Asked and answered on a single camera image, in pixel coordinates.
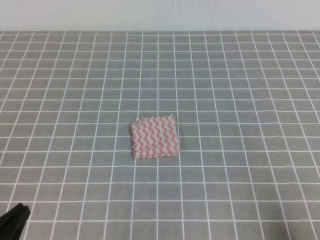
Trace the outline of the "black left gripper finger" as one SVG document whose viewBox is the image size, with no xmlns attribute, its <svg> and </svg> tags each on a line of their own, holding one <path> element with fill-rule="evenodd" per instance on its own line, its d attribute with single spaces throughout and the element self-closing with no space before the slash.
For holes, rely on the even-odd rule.
<svg viewBox="0 0 320 240">
<path fill-rule="evenodd" d="M 18 203 L 0 217 L 0 240 L 19 240 L 31 214 L 27 205 Z"/>
</svg>

